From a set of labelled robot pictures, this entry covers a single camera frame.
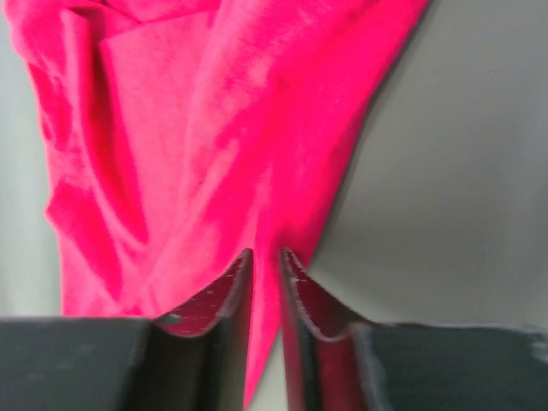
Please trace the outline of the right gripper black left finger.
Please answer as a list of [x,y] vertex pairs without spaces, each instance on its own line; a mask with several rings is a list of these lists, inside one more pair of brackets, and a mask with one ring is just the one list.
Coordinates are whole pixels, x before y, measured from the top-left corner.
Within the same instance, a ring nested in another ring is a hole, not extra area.
[[240,410],[253,254],[156,319],[1,322],[4,410]]

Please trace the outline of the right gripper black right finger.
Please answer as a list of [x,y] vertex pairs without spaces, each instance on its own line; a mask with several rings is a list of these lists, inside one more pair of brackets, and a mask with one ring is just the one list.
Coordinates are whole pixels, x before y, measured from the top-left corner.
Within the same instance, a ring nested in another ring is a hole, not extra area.
[[291,410],[544,410],[547,333],[470,323],[378,323],[280,253]]

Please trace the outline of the crimson red t-shirt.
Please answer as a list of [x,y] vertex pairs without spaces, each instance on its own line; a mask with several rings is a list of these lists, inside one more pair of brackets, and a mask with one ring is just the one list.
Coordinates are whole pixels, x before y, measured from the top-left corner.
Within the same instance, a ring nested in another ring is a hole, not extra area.
[[424,1],[7,1],[33,83],[68,316],[165,313],[245,248],[244,399],[373,94]]

